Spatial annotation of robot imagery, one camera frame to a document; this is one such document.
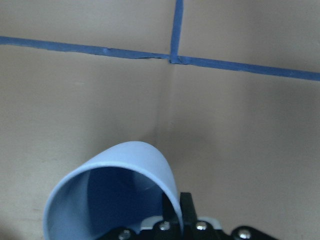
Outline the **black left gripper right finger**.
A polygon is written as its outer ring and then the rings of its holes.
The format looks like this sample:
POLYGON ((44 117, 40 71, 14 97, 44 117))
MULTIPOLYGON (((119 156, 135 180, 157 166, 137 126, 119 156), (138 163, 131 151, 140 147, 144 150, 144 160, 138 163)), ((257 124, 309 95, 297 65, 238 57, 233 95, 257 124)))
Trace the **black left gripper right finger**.
POLYGON ((184 228, 191 228, 198 221, 198 216, 195 210, 192 194, 190 192, 180 193, 180 207, 184 228))

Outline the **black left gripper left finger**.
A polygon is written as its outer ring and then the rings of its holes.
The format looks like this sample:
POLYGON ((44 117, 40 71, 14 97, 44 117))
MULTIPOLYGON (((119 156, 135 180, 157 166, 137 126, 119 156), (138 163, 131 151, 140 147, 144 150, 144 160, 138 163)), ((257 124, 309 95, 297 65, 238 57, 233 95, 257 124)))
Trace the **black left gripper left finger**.
POLYGON ((173 204, 165 193, 162 194, 162 218, 165 222, 169 222, 175 225, 180 224, 173 204))

